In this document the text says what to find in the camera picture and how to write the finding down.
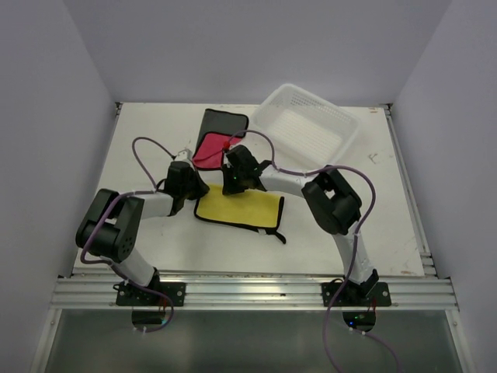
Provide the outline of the grey and yellow towel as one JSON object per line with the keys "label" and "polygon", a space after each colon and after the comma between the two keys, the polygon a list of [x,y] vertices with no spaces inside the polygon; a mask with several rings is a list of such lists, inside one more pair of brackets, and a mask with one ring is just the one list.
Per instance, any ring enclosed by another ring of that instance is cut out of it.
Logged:
{"label": "grey and yellow towel", "polygon": [[209,185],[209,192],[196,201],[195,218],[219,225],[243,228],[264,235],[273,235],[283,244],[286,237],[279,232],[285,198],[259,190],[224,195],[222,185]]}

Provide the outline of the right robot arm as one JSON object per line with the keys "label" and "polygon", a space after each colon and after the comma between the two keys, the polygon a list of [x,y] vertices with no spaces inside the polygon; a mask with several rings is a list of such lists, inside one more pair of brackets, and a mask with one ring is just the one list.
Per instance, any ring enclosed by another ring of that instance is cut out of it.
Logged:
{"label": "right robot arm", "polygon": [[363,305],[374,295],[379,276],[361,236],[362,200],[336,166],[308,174],[284,171],[270,160],[258,162],[248,148],[236,145],[224,152],[224,195],[246,190],[282,192],[301,197],[319,228],[332,236],[344,267],[344,285],[333,297]]}

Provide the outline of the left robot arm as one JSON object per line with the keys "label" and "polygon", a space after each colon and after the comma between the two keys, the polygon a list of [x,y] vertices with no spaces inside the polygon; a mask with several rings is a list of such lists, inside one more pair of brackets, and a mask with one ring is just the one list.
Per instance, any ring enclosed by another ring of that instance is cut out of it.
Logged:
{"label": "left robot arm", "polygon": [[172,217],[186,201],[198,200],[209,190],[187,161],[172,162],[167,176],[153,190],[99,190],[76,232],[80,261],[107,265],[125,284],[134,286],[134,296],[141,303],[153,305],[160,299],[162,287],[158,270],[137,248],[141,222]]}

